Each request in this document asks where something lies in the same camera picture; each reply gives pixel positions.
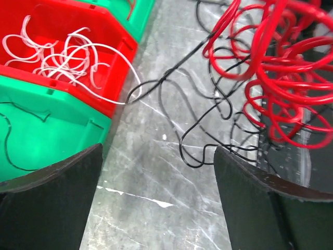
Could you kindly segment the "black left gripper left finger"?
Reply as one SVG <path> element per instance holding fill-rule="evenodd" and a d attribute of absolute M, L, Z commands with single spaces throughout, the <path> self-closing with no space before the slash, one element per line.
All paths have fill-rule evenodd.
<path fill-rule="evenodd" d="M 1 182 L 1 249 L 79 249 L 103 164 L 95 144 Z"/>

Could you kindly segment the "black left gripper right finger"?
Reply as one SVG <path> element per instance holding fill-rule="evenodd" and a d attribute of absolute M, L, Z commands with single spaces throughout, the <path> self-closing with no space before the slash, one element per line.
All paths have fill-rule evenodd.
<path fill-rule="evenodd" d="M 232 249 L 332 249 L 332 194 L 279 178 L 222 147 L 214 171 Z"/>

